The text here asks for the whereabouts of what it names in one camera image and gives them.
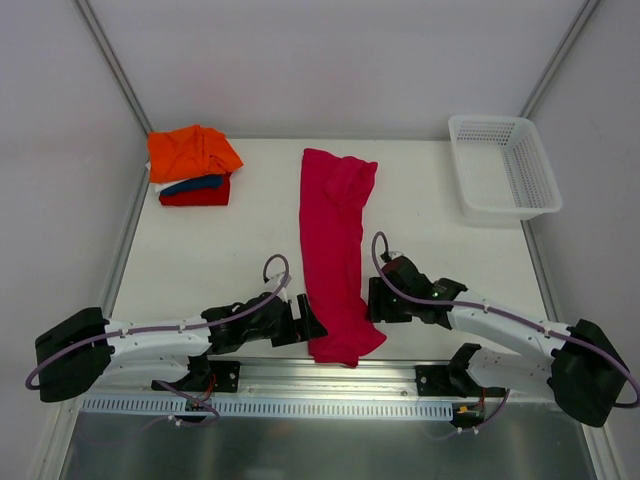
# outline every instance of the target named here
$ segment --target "perforated metal strip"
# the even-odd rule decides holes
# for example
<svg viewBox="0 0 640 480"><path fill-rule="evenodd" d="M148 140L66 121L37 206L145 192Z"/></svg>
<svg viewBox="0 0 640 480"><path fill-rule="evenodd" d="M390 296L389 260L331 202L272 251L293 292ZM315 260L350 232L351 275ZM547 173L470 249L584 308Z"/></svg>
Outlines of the perforated metal strip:
<svg viewBox="0 0 640 480"><path fill-rule="evenodd" d="M210 403L227 417L362 418L449 421L451 402L314 400L281 398L212 398ZM191 411L182 398L160 395L87 395L83 412L135 415L203 415Z"/></svg>

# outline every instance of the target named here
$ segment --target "white table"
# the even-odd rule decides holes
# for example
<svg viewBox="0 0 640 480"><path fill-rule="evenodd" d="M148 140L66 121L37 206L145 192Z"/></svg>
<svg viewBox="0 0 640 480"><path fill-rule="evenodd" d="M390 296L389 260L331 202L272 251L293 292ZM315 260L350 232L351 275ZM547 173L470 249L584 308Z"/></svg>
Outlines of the white table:
<svg viewBox="0 0 640 480"><path fill-rule="evenodd" d="M544 317L519 224L468 226L462 216L448 142L381 140L232 140L245 166L232 177L227 207L162 207L147 192L117 297L114 319L153 323L244 302L261 291L272 253L291 263L290 296L303 293L298 208L304 148L379 163L364 211L363 298L375 274L369 245L384 230L391 250L411 258L432 280L449 277L516 310ZM273 265L274 271L279 267ZM367 359L445 360L477 337L427 326L380 324L387 341ZM499 347L487 341L484 345ZM307 358L306 343L244 345L234 356Z"/></svg>

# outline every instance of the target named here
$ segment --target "red cloth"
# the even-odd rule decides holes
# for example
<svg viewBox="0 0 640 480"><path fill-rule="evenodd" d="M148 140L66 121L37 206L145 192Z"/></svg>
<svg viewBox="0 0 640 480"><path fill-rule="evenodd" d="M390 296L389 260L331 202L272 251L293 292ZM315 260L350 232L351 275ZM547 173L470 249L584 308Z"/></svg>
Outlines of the red cloth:
<svg viewBox="0 0 640 480"><path fill-rule="evenodd" d="M306 149L300 181L300 244L313 313L329 336L309 342L318 363L358 365L387 338L365 318L362 209L377 163Z"/></svg>
<svg viewBox="0 0 640 480"><path fill-rule="evenodd" d="M229 205L231 195L230 174L224 175L219 188L200 188L175 195L160 194L160 203L165 207L205 207L212 205Z"/></svg>

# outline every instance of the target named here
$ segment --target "white wall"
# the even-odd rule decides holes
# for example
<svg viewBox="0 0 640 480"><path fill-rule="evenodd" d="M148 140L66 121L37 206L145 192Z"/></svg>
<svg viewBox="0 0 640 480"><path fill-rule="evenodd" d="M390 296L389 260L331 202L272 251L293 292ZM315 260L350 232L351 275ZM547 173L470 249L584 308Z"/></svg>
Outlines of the white wall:
<svg viewBox="0 0 640 480"><path fill-rule="evenodd" d="M144 137L68 0L0 14L0 478L25 478L50 407L34 340L95 305Z"/></svg>
<svg viewBox="0 0 640 480"><path fill-rule="evenodd" d="M94 0L154 127L445 138L517 115L583 0Z"/></svg>
<svg viewBox="0 0 640 480"><path fill-rule="evenodd" d="M534 224L555 297L566 321L602 325L638 378L640 2L602 2L534 120L564 198ZM610 425L639 478L640 412Z"/></svg>

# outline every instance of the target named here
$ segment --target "stack of folded clothes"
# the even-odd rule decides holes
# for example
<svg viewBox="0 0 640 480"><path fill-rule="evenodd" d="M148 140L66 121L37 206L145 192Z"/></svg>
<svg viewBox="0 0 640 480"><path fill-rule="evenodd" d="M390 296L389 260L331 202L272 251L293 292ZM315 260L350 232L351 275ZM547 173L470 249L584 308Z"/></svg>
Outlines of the stack of folded clothes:
<svg viewBox="0 0 640 480"><path fill-rule="evenodd" d="M151 133L151 183L164 206L228 205L231 173L242 160L223 133L200 125Z"/></svg>

